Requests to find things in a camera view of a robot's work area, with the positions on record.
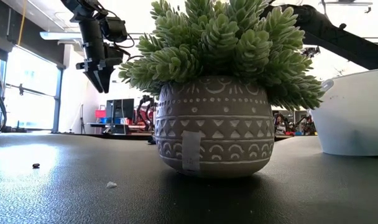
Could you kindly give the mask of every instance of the desk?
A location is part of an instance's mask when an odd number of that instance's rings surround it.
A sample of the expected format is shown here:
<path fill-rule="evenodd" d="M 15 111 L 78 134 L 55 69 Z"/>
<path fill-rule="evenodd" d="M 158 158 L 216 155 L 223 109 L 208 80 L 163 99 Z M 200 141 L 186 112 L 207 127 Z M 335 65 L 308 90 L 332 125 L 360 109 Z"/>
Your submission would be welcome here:
<path fill-rule="evenodd" d="M 128 124 L 115 124 L 115 123 L 87 123 L 87 125 L 90 125 L 91 128 L 95 128 L 95 134 L 102 134 L 104 128 L 111 128 L 112 134 L 129 134 L 129 125 Z M 124 133 L 114 133 L 113 128 L 122 128 L 124 130 Z M 101 128 L 101 131 L 99 133 L 96 132 L 96 128 Z"/>
<path fill-rule="evenodd" d="M 294 136 L 289 136 L 289 135 L 285 135 L 285 134 L 275 134 L 275 142 L 277 141 L 281 141 L 281 140 L 284 140 L 284 139 L 288 139 L 288 138 L 292 138 Z"/>
<path fill-rule="evenodd" d="M 250 178 L 203 180 L 144 141 L 0 134 L 0 223 L 20 222 L 378 223 L 378 157 L 323 154 L 317 137 L 296 136 Z"/>

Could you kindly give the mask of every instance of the white container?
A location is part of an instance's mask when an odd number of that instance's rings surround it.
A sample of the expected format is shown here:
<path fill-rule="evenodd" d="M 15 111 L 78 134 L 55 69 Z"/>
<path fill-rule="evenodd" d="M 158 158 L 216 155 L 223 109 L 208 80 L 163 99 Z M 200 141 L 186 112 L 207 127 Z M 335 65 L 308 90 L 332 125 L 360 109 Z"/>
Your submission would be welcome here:
<path fill-rule="evenodd" d="M 378 156 L 378 70 L 326 80 L 312 110 L 323 152 Z"/>

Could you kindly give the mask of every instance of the large window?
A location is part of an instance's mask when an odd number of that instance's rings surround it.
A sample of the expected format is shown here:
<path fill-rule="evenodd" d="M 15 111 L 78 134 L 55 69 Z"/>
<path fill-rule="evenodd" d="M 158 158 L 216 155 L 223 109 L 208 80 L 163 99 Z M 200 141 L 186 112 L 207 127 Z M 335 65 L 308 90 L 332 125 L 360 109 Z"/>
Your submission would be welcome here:
<path fill-rule="evenodd" d="M 5 105 L 7 125 L 55 129 L 60 70 L 36 55 L 15 47 L 8 55 Z"/>

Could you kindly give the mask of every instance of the succulent plant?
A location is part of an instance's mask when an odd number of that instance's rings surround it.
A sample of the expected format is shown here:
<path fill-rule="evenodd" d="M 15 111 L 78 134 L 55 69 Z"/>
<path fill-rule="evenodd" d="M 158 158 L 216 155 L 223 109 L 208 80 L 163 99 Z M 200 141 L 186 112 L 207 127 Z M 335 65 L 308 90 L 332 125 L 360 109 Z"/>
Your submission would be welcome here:
<path fill-rule="evenodd" d="M 300 52 L 305 32 L 291 7 L 261 17 L 265 0 L 187 0 L 186 14 L 165 0 L 152 6 L 156 29 L 137 45 L 144 57 L 121 64 L 131 86 L 158 95 L 166 83 L 230 75 L 264 87 L 272 105 L 319 107 L 321 83 L 306 75 L 312 61 Z"/>

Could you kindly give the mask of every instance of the tape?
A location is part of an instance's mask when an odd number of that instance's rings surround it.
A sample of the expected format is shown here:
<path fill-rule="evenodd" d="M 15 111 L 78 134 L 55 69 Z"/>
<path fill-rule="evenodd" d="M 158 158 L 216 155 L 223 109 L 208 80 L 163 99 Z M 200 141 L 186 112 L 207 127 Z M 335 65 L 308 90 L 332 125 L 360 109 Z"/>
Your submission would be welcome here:
<path fill-rule="evenodd" d="M 200 139 L 200 133 L 183 131 L 182 169 L 192 172 L 200 171 Z"/>

